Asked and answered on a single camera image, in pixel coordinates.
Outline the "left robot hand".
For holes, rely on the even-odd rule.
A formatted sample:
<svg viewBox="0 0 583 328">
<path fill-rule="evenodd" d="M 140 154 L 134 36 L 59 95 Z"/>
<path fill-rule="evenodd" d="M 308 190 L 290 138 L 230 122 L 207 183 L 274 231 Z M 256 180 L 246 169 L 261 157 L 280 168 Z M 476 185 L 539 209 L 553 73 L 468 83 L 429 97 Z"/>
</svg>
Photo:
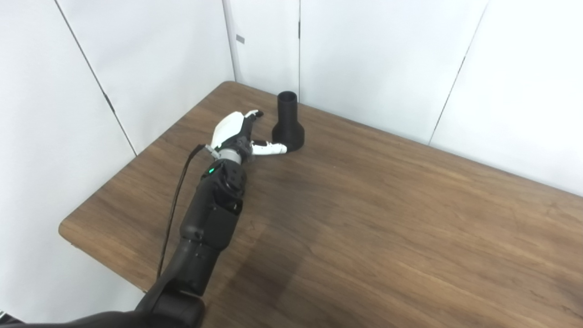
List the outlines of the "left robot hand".
<svg viewBox="0 0 583 328">
<path fill-rule="evenodd" d="M 288 147 L 282 143 L 252 140 L 253 125 L 263 115 L 260 110 L 227 115 L 216 125 L 206 149 L 215 160 L 231 160 L 238 164 L 253 161 L 256 156 L 286 154 Z"/>
</svg>

